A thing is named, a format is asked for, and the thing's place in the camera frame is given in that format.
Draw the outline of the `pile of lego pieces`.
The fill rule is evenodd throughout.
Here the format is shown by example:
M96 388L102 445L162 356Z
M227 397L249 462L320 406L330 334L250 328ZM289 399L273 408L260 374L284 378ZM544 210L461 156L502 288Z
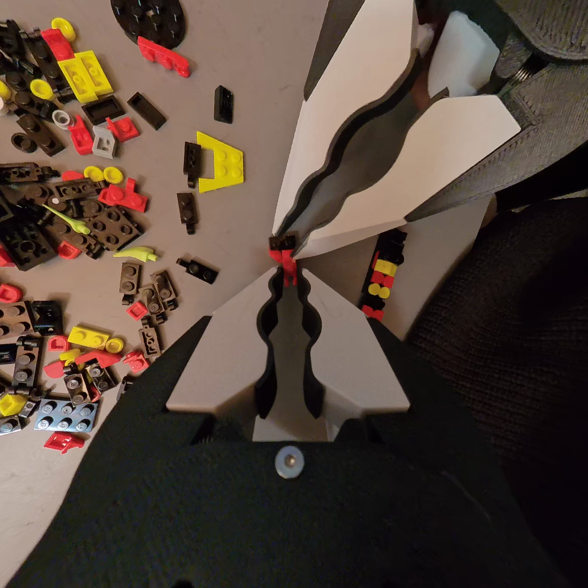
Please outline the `pile of lego pieces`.
M92 51L75 52L75 30L64 19L27 33L1 21L1 102L21 129L13 147L40 149L53 157L65 149L54 125L70 134L79 155L114 156L119 142L139 136L133 121ZM84 174L60 172L34 161L1 163L1 266L22 272L53 259L110 252L123 259L119 294L125 312L141 324L139 349L124 355L125 342L84 325L63 330L61 302L24 300L22 291L1 283L1 364L14 368L1 380L1 435L34 429L52 433L45 447L66 453L91 433L103 394L116 386L110 368L122 362L132 372L122 392L164 351L158 327L178 308L167 270L141 282L142 267L157 261L154 249L135 246L144 234L132 215L143 215L149 199L133 178L114 167L89 167Z

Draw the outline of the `black round lego plate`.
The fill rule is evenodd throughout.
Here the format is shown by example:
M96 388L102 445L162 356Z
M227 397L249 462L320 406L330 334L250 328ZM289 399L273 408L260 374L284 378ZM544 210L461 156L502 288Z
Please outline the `black round lego plate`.
M118 25L138 44L141 36L168 49L178 47L187 31L180 1L110 1Z

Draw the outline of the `black red yellow lego assembly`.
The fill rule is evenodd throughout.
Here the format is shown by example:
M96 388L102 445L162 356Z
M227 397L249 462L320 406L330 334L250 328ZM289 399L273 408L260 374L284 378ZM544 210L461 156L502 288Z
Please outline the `black red yellow lego assembly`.
M371 256L357 307L368 317L382 321L396 272L404 262L407 233L398 228L379 234Z

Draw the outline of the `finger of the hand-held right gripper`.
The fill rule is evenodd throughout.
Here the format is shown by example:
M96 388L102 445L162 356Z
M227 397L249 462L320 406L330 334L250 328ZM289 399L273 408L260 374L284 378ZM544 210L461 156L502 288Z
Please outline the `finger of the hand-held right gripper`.
M411 126L390 170L348 196L334 220L312 231L295 259L403 226L407 215L520 132L496 95L443 98Z
M301 107L277 201L275 236L307 209L359 128L391 105L418 57L416 29L414 1L364 1Z

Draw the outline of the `yellow lego wedge plate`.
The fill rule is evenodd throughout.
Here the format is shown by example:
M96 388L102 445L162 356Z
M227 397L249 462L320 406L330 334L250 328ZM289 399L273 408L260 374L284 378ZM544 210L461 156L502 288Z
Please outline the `yellow lego wedge plate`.
M245 171L242 151L201 131L196 132L196 143L213 153L214 177L198 179L201 194L243 183Z

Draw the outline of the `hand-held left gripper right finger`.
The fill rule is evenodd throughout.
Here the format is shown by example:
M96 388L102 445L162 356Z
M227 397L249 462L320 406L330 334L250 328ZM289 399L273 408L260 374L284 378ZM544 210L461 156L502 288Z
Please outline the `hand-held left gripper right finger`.
M309 270L298 275L305 349L303 395L328 437L344 422L406 412L410 401L367 316Z

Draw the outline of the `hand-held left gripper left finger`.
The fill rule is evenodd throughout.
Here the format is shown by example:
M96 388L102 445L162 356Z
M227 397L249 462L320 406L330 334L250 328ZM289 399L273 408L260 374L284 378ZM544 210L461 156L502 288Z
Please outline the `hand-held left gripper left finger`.
M258 319L275 300L275 279L281 287L280 266L213 312L166 402L168 410L231 419L244 432L254 431L261 414L254 387L270 366L270 341Z

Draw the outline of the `black flat lego tile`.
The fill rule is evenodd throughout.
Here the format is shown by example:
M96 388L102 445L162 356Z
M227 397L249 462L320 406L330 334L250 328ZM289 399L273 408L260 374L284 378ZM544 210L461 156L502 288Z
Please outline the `black flat lego tile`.
M159 130L167 122L166 116L140 92L134 93L127 104L155 130Z

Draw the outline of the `red lego clip piece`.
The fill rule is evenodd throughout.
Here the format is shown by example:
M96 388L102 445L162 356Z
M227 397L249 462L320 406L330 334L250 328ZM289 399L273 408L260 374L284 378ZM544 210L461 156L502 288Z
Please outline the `red lego clip piece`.
M291 283L294 287L298 286L298 269L296 260L292 258L293 249L268 249L270 257L283 268L284 286L288 287Z
M142 36L138 36L137 45L141 55L149 62L157 63L166 70L173 70L181 77L189 78L191 76L189 62L182 55Z

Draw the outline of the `person's black knit sweater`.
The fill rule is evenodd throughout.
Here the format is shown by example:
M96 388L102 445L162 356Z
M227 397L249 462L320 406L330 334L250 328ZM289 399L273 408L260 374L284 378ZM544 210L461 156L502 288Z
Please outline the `person's black knit sweater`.
M587 587L587 197L496 216L408 342L462 395L540 543Z

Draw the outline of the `black lego slope piece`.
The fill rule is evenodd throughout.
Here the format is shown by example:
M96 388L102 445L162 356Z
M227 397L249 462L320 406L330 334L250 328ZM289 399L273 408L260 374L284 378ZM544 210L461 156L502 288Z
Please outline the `black lego slope piece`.
M234 94L223 85L215 89L214 114L217 122L232 124L234 114Z

